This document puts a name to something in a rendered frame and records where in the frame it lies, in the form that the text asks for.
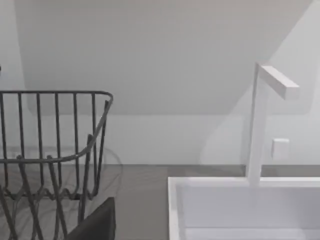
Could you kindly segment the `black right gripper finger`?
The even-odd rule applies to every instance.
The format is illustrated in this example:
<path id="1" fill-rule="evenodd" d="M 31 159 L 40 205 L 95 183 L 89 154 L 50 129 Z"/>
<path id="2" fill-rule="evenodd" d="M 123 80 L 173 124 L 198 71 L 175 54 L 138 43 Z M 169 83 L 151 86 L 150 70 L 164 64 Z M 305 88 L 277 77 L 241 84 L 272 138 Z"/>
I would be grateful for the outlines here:
<path id="1" fill-rule="evenodd" d="M 115 198 L 108 197 L 66 237 L 66 240 L 115 240 Z"/>

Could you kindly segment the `white sink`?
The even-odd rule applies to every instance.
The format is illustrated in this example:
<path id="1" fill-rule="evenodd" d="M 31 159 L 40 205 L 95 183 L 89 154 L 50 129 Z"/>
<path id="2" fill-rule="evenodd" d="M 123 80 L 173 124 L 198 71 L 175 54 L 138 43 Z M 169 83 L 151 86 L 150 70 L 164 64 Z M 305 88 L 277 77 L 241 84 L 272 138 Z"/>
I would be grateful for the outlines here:
<path id="1" fill-rule="evenodd" d="M 320 178 L 169 177 L 168 240 L 320 240 Z"/>

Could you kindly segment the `tall white tap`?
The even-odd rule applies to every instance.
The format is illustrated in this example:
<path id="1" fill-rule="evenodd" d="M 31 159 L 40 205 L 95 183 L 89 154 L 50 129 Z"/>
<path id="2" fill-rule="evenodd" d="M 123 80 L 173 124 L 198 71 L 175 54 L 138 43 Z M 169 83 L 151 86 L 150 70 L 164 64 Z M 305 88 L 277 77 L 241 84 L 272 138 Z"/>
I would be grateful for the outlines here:
<path id="1" fill-rule="evenodd" d="M 246 178 L 252 187 L 260 184 L 270 89 L 286 101 L 296 100 L 300 95 L 300 86 L 282 72 L 271 65 L 255 64 L 246 165 Z"/>

